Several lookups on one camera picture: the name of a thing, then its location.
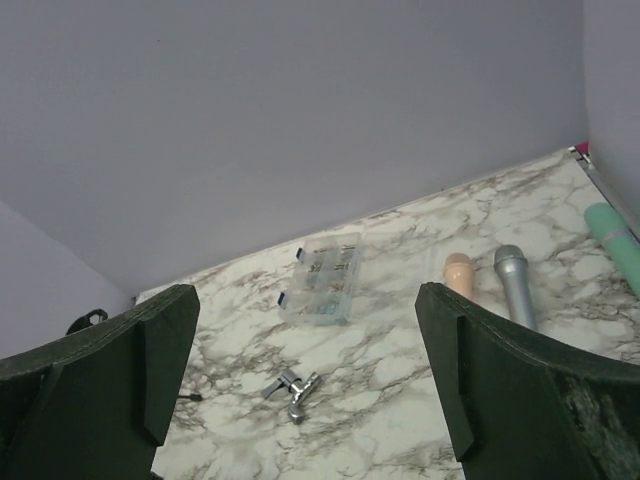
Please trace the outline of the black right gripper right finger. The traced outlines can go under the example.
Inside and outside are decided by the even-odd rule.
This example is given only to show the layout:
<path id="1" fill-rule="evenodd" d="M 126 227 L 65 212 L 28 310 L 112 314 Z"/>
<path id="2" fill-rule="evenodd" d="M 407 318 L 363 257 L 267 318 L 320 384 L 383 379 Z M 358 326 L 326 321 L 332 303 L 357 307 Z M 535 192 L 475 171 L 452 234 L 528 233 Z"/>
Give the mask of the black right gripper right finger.
<path id="1" fill-rule="evenodd" d="M 415 303 L 468 479 L 636 479 L 639 368 L 500 317 L 441 283 Z"/>

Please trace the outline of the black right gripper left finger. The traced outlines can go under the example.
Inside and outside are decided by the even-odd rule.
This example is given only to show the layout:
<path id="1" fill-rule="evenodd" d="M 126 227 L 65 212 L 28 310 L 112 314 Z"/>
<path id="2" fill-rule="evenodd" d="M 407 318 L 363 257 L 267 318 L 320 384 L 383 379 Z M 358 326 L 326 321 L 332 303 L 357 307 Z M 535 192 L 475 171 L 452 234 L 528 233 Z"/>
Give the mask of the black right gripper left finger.
<path id="1" fill-rule="evenodd" d="M 2 359 L 2 478 L 155 478 L 199 311 L 195 287 L 174 285 Z"/>

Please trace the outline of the black tripod microphone stand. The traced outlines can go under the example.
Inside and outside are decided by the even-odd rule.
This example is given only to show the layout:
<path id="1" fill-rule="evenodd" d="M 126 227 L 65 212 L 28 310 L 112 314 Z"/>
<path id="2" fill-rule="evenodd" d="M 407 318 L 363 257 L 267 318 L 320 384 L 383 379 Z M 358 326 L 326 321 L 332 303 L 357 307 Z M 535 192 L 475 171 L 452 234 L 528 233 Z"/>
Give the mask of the black tripod microphone stand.
<path id="1" fill-rule="evenodd" d="M 77 333 L 86 328 L 92 327 L 97 323 L 106 321 L 109 318 L 108 313 L 103 309 L 94 309 L 86 313 L 85 315 L 76 319 L 67 329 L 65 335 L 71 335 Z M 189 400 L 193 402 L 201 402 L 203 396 L 199 393 L 179 394 L 178 399 Z"/>

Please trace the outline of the peach pink microphone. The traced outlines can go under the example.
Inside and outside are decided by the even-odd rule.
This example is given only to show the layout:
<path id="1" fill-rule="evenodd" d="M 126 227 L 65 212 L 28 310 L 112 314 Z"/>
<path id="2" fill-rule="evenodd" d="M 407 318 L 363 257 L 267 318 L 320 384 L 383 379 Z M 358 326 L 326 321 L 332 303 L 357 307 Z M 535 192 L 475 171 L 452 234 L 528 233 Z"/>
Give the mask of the peach pink microphone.
<path id="1" fill-rule="evenodd" d="M 450 254 L 444 263 L 443 276 L 448 288 L 469 300 L 473 298 L 475 270 L 469 256 Z"/>

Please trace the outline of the grey mesh microphone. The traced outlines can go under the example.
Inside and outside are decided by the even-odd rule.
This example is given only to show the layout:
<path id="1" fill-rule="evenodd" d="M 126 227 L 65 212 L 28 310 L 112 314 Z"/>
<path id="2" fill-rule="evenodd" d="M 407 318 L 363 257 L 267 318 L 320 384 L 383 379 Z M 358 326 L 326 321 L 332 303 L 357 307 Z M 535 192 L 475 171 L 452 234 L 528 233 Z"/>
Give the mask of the grey mesh microphone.
<path id="1" fill-rule="evenodd" d="M 532 331 L 538 330 L 528 282 L 528 261 L 512 244 L 500 246 L 494 254 L 494 270 L 506 297 L 510 319 Z"/>

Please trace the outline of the mint green microphone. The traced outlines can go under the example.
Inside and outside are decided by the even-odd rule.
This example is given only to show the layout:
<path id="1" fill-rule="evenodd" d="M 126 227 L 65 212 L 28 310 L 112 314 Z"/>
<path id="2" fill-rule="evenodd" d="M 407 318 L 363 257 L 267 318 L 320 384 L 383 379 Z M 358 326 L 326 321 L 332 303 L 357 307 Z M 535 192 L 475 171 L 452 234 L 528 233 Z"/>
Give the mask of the mint green microphone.
<path id="1" fill-rule="evenodd" d="M 608 203 L 595 203 L 584 212 L 593 238 L 602 245 L 616 268 L 639 296 L 639 243 L 620 214 Z"/>

